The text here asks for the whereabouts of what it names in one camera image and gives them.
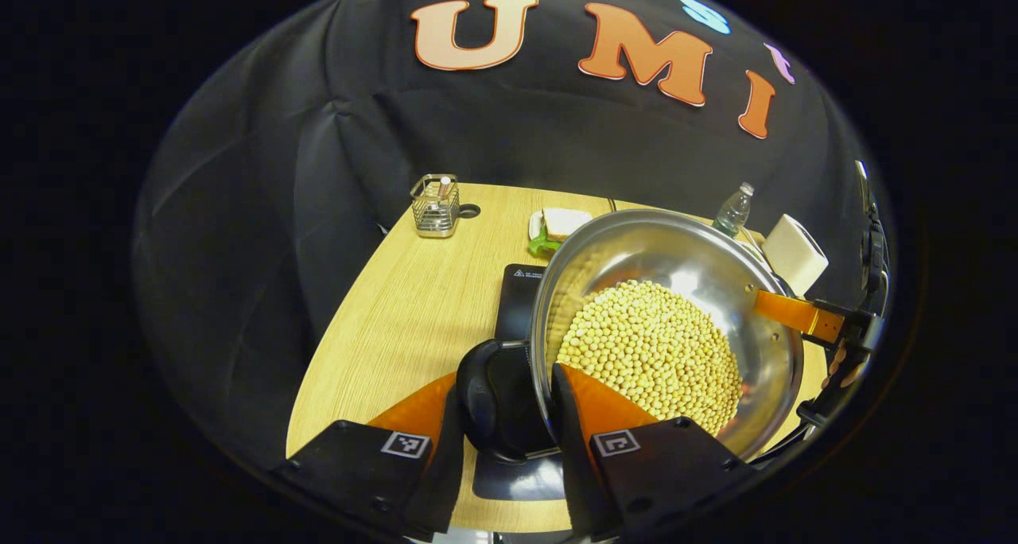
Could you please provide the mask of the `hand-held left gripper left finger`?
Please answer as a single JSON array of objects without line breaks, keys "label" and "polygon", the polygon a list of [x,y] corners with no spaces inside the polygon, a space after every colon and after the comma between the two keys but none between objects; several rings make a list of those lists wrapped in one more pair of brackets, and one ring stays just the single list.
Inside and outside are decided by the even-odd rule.
[{"label": "hand-held left gripper left finger", "polygon": [[432,540],[460,492],[463,428],[454,374],[367,423],[337,420],[275,468],[299,501],[377,541]]}]

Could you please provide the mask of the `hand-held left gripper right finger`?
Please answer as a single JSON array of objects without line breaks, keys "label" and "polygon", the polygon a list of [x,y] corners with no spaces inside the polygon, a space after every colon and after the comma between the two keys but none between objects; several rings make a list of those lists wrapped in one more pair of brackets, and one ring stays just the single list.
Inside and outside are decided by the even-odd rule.
[{"label": "hand-held left gripper right finger", "polygon": [[655,420],[589,375],[553,369],[553,424],[572,529],[593,541],[678,541],[756,482],[695,423]]}]

